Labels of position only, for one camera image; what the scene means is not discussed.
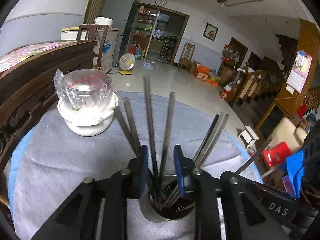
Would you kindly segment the dark metal chopstick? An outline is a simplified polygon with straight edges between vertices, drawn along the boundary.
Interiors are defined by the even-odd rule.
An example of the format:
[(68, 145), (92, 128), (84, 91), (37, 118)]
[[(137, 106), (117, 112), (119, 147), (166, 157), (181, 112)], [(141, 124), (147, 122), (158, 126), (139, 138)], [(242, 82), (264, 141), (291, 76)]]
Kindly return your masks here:
[(136, 123), (135, 123), (135, 119), (133, 116), (133, 111), (132, 111), (132, 107), (131, 107), (131, 102), (128, 98), (124, 99), (124, 107), (125, 107), (125, 112), (127, 115), (127, 120), (129, 123), (129, 127), (130, 127), (130, 131), (131, 131), (131, 135), (133, 138), (133, 143), (134, 143), (134, 147), (136, 150), (136, 154), (139, 155), (140, 154), (140, 141), (139, 141), (139, 136), (137, 133), (137, 128), (136, 128)]
[(266, 141), (252, 154), (252, 156), (235, 172), (235, 174), (239, 175), (241, 174), (246, 168), (251, 165), (256, 159), (259, 158), (259, 156), (262, 154), (263, 150), (267, 148), (267, 146), (271, 143), (273, 140), (273, 135), (270, 135)]

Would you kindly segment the grey perforated utensil cup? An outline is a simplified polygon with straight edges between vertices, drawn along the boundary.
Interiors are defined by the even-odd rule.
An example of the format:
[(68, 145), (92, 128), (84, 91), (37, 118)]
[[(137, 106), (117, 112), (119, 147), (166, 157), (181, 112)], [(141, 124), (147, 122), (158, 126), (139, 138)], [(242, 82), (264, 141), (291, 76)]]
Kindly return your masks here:
[(139, 200), (143, 216), (155, 223), (182, 220), (192, 214), (195, 203), (190, 198), (181, 198), (175, 174), (167, 174), (162, 183), (161, 210), (157, 209), (149, 190)]

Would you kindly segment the red plastic stool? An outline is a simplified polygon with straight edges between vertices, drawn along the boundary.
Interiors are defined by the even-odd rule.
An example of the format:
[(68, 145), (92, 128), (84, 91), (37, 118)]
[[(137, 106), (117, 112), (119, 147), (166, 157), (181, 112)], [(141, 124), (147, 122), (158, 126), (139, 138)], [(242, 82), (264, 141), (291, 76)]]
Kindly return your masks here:
[(272, 168), (281, 165), (287, 157), (291, 155), (291, 151), (285, 142), (281, 142), (269, 150), (263, 150), (262, 157), (267, 167)]

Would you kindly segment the small white stool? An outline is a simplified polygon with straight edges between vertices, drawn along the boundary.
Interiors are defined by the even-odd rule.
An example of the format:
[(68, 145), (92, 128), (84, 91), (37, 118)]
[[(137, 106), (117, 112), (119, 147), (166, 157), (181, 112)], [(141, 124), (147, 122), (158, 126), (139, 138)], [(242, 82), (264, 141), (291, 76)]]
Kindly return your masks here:
[(255, 133), (251, 126), (245, 125), (244, 130), (239, 134), (239, 137), (243, 139), (246, 144), (246, 148), (250, 148), (256, 141), (259, 140), (258, 135)]

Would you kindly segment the white ceramic pot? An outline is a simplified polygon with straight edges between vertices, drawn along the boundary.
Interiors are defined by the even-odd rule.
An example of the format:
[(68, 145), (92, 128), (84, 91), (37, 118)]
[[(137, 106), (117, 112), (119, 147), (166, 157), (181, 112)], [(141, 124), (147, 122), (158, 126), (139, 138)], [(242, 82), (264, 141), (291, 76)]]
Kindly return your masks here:
[(113, 92), (108, 106), (102, 112), (97, 112), (96, 110), (70, 110), (61, 99), (58, 100), (57, 110), (72, 132), (82, 137), (92, 137), (103, 133), (110, 126), (114, 116), (114, 109), (118, 105), (118, 96)]

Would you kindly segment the grey towel cloth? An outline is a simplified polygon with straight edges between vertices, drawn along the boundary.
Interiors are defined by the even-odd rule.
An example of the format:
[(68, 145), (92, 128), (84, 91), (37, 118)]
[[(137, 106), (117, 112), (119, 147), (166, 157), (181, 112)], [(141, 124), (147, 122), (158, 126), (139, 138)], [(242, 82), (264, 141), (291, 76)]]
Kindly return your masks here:
[[(118, 92), (131, 102), (138, 136), (149, 145), (143, 93)], [(152, 96), (156, 153), (161, 155), (168, 99)], [(175, 172), (173, 147), (181, 145), (192, 158), (206, 135), (212, 118), (176, 102), (165, 171)], [(57, 109), (48, 111), (34, 127), (22, 157), (15, 183), (14, 228), (20, 239), (31, 239), (41, 225), (85, 177), (109, 178), (126, 168), (135, 154), (117, 120), (101, 134), (82, 137), (73, 133)], [(248, 159), (247, 151), (231, 134), (223, 131), (203, 169), (219, 178), (224, 171), (236, 171)], [(128, 200), (128, 239), (194, 239), (194, 213), (175, 222), (153, 223), (140, 211), (138, 200)]]

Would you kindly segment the clear plastic bag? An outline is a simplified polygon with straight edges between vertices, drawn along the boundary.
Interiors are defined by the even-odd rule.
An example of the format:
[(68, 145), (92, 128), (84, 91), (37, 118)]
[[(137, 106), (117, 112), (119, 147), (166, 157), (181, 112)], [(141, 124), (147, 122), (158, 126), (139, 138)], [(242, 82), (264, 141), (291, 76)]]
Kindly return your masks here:
[(63, 74), (59, 69), (54, 76), (54, 87), (59, 100), (71, 110), (106, 109), (111, 101), (112, 79), (97, 69), (80, 69)]

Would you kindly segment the orange cardboard box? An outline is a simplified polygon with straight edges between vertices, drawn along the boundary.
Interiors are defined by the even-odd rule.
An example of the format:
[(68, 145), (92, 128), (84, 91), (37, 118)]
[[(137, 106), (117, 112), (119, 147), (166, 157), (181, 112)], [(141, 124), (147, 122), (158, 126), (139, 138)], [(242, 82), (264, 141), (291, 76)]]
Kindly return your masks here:
[(205, 67), (203, 65), (198, 65), (196, 69), (194, 70), (193, 75), (202, 81), (206, 81), (209, 76), (209, 68)]

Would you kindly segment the blue table cover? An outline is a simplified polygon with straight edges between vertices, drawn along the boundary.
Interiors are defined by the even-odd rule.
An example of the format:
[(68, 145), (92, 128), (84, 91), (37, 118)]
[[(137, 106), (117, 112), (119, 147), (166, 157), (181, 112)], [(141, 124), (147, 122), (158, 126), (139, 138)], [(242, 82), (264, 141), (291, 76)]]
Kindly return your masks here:
[(7, 179), (8, 182), (8, 197), (9, 197), (9, 207), (11, 211), (14, 208), (14, 191), (15, 191), (15, 183), (17, 178), (17, 172), (24, 155), (24, 152), (29, 145), (31, 140), (31, 136), (33, 134), (34, 128), (32, 128), (18, 143), (16, 148), (14, 149), (11, 159), (10, 159), (10, 168), (9, 168), (9, 176)]

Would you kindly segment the small floor fan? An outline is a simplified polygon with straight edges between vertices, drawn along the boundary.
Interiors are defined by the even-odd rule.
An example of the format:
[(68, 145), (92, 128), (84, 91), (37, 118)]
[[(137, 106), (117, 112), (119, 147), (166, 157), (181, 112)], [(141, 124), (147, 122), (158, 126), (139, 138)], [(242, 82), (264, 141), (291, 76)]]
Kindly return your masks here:
[(122, 55), (119, 59), (119, 73), (121, 75), (131, 75), (132, 68), (136, 62), (135, 55), (131, 53), (126, 53)]

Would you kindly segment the carved dark wooden bench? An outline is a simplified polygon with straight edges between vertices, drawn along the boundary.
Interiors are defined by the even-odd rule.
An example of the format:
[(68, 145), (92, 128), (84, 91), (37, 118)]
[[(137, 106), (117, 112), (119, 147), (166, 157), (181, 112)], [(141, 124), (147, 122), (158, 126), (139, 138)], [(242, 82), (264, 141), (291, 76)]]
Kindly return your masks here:
[(13, 150), (57, 101), (57, 69), (68, 73), (93, 66), (96, 41), (74, 41), (39, 53), (1, 75), (1, 170)]

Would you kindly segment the grey refrigerator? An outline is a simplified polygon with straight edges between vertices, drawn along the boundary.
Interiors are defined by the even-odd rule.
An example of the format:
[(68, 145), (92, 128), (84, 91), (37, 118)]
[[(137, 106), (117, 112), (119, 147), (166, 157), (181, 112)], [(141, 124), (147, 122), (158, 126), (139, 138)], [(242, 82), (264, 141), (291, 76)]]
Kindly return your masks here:
[(135, 17), (140, 0), (105, 0), (101, 16), (113, 20), (112, 28), (118, 29), (113, 55), (113, 66), (127, 53), (133, 39)]

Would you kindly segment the wooden chair by wall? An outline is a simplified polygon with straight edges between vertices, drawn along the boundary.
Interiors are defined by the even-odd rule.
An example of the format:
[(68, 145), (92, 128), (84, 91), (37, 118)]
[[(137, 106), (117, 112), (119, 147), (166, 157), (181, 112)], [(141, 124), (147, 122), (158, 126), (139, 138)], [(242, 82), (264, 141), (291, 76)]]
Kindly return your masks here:
[(185, 67), (186, 71), (188, 71), (188, 73), (191, 73), (191, 69), (194, 66), (194, 63), (192, 61), (194, 51), (195, 51), (195, 45), (189, 42), (186, 42), (183, 47), (183, 51), (178, 63), (177, 68), (179, 70), (182, 69), (182, 67)]

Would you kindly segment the framed wall picture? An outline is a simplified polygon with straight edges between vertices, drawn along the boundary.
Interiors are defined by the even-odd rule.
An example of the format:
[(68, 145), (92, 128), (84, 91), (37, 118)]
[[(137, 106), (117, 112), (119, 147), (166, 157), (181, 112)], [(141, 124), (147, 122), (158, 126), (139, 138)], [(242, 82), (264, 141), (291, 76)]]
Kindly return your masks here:
[(214, 41), (216, 38), (217, 32), (218, 32), (217, 27), (207, 23), (207, 25), (204, 29), (204, 32), (203, 32), (203, 36)]

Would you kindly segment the round wall clock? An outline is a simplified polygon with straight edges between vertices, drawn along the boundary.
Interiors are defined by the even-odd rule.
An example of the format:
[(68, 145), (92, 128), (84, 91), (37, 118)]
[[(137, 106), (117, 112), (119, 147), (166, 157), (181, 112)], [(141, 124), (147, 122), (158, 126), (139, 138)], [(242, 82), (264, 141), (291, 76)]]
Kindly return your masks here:
[(164, 7), (167, 4), (167, 0), (155, 0), (155, 4), (158, 7)]

